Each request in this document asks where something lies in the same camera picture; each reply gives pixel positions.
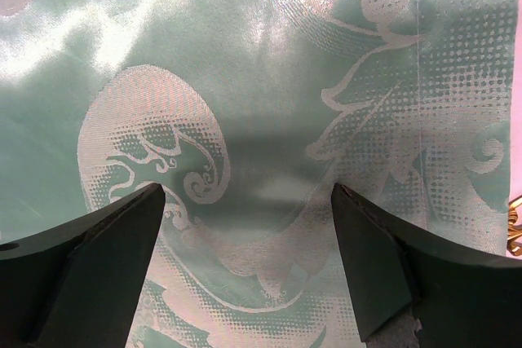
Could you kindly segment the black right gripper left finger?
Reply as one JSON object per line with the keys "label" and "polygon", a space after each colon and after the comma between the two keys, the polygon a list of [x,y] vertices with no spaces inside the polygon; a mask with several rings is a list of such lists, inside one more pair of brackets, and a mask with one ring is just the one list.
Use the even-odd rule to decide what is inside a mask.
{"label": "black right gripper left finger", "polygon": [[123,347],[166,196],[151,183],[1,246],[3,347]]}

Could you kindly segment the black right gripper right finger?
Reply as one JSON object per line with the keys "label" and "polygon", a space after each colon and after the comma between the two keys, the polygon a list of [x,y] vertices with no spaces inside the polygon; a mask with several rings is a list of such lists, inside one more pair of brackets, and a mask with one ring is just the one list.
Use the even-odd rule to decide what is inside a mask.
{"label": "black right gripper right finger", "polygon": [[331,207],[368,347],[518,347],[521,263],[457,244],[336,184]]}

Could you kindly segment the gold fork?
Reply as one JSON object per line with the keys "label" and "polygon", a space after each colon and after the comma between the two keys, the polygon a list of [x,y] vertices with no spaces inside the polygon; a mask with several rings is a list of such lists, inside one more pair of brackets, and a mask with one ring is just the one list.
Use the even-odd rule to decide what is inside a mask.
{"label": "gold fork", "polygon": [[507,251],[511,256],[521,256],[521,224],[518,223],[517,208],[521,206],[521,197],[517,197],[509,204],[507,220]]}

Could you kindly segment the green satin placemat cloth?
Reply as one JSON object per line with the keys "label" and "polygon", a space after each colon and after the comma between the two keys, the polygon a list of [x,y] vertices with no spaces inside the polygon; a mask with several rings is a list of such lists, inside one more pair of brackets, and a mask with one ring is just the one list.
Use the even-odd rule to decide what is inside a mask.
{"label": "green satin placemat cloth", "polygon": [[358,347],[330,194],[507,251],[519,0],[1,0],[1,240],[156,182],[129,347]]}

